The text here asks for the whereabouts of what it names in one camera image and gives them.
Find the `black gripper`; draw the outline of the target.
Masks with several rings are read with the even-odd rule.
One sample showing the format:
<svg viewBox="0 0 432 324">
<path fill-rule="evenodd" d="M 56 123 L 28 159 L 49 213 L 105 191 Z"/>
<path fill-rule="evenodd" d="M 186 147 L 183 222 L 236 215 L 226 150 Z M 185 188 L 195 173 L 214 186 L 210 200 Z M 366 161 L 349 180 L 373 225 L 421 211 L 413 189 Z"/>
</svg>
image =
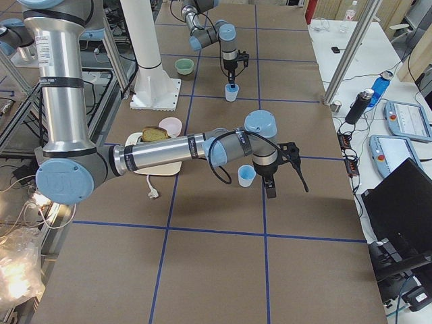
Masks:
<svg viewBox="0 0 432 324">
<path fill-rule="evenodd" d="M 277 172 L 277 163 L 273 162 L 270 165 L 254 164 L 254 170 L 264 180 L 264 188 L 267 198 L 276 198 L 277 192 L 274 183 L 274 174 Z"/>
<path fill-rule="evenodd" d="M 223 59 L 223 68 L 226 71 L 227 79 L 229 80 L 229 87 L 235 89 L 235 71 L 236 71 L 236 60 Z"/>
</svg>

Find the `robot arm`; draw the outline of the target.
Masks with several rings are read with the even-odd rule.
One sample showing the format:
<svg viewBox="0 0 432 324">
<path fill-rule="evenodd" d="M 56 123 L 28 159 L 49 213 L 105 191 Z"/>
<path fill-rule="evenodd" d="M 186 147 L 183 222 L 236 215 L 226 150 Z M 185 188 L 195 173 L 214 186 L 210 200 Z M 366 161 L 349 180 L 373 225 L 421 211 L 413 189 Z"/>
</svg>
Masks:
<svg viewBox="0 0 432 324">
<path fill-rule="evenodd" d="M 234 131 L 218 128 L 156 142 L 98 146 L 88 135 L 79 41 L 86 30 L 102 25 L 103 4 L 23 1 L 22 10 L 34 33 L 48 129 L 36 185 L 51 201 L 79 203 L 127 171 L 200 158 L 216 168 L 245 156 L 252 157 L 267 196 L 275 197 L 277 126 L 270 112 L 249 113 Z"/>
<path fill-rule="evenodd" d="M 248 54 L 237 48 L 236 28 L 225 20 L 211 22 L 209 27 L 200 24 L 199 15 L 219 5 L 219 1 L 183 1 L 181 15 L 190 30 L 189 43 L 193 51 L 200 51 L 209 45 L 219 43 L 223 58 L 223 70 L 227 71 L 227 89 L 233 92 L 236 69 L 239 61 L 248 61 Z"/>
</svg>

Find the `blue cup near arm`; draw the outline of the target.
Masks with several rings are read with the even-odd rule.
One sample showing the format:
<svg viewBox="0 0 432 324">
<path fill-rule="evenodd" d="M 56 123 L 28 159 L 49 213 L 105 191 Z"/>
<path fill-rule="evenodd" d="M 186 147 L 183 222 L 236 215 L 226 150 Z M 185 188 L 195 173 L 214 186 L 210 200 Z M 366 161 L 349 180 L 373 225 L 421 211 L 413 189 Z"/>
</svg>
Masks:
<svg viewBox="0 0 432 324">
<path fill-rule="evenodd" d="M 241 187 L 247 188 L 252 185 L 256 177 L 256 171 L 251 165 L 242 165 L 238 168 L 238 183 Z"/>
</svg>

